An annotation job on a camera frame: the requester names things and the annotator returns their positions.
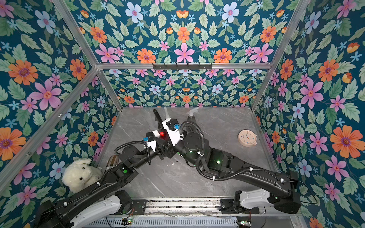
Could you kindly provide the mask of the plaid cylinder pouch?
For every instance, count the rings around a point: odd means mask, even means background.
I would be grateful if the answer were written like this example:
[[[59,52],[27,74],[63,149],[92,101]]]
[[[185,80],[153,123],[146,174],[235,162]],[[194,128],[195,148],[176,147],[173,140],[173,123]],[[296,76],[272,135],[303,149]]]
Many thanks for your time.
[[[106,164],[106,171],[116,167],[118,164],[119,157],[117,155],[111,156]]]

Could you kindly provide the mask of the black hook rail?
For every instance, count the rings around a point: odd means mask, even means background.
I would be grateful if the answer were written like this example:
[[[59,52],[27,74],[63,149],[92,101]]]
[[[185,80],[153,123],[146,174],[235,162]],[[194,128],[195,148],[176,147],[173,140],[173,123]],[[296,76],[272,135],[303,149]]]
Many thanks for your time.
[[[154,70],[210,70],[213,69],[212,64],[186,63],[186,64],[152,64]]]

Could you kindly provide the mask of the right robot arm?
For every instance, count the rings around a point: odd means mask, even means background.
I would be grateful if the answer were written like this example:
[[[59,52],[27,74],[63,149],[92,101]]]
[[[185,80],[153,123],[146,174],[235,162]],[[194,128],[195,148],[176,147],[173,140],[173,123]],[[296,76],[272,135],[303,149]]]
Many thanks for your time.
[[[203,178],[215,182],[238,180],[257,187],[248,192],[236,191],[232,211],[244,213],[258,207],[273,207],[287,214],[298,213],[302,204],[296,192],[298,176],[293,172],[269,171],[212,148],[194,122],[179,124],[169,118],[159,122],[158,131],[166,142],[162,151],[169,157],[179,154]]]

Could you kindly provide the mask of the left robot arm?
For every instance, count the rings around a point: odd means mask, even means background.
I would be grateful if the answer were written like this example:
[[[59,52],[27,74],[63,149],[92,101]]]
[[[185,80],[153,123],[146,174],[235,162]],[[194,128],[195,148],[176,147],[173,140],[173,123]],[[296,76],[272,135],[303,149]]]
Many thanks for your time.
[[[41,205],[35,219],[36,228],[82,228],[110,214],[128,213],[133,209],[129,194],[122,188],[137,175],[136,169],[155,157],[164,159],[175,154],[171,142],[132,141],[115,149],[120,162],[104,172],[101,179],[57,203]]]

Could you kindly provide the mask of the red can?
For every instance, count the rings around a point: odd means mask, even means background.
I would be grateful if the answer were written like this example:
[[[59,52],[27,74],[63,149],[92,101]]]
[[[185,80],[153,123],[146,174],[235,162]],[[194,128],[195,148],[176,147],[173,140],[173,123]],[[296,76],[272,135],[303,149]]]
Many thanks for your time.
[[[167,139],[167,133],[165,131],[161,131],[159,133],[160,139],[166,140]]]

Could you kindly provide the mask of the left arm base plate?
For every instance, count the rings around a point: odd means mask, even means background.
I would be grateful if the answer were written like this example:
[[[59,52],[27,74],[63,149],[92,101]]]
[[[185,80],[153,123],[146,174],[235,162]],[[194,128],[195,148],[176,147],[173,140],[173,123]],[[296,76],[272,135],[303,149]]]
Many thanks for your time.
[[[122,204],[119,213],[127,216],[144,215],[146,205],[146,199],[133,199],[130,202]]]

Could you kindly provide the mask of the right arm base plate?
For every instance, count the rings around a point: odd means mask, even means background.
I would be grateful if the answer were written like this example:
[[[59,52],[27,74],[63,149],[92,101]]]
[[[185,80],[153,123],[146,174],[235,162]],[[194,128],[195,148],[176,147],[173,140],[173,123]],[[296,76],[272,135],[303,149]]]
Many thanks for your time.
[[[240,204],[242,191],[236,191],[233,199],[220,199],[220,212],[222,214],[259,214],[259,208],[247,209]]]

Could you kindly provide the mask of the pink round clock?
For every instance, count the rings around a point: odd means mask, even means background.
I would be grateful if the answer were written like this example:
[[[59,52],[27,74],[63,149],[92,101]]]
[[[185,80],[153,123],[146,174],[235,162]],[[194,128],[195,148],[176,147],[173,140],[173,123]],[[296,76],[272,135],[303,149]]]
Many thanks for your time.
[[[253,147],[257,145],[257,135],[251,130],[242,130],[238,134],[238,141],[242,146]]]

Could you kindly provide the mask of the smoky spray bottle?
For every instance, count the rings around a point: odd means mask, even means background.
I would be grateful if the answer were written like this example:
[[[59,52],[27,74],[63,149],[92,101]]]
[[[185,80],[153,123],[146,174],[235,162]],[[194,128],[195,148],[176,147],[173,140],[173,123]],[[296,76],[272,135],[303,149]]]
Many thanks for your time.
[[[187,121],[197,124],[195,116],[188,116]]]

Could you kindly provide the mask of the white plush dog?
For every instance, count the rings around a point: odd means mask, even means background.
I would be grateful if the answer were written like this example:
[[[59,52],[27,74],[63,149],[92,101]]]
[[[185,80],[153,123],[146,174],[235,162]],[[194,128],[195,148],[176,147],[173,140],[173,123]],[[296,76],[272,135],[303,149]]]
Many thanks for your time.
[[[102,171],[91,166],[91,162],[89,158],[79,159],[65,169],[62,181],[72,193],[80,192],[101,179]]]

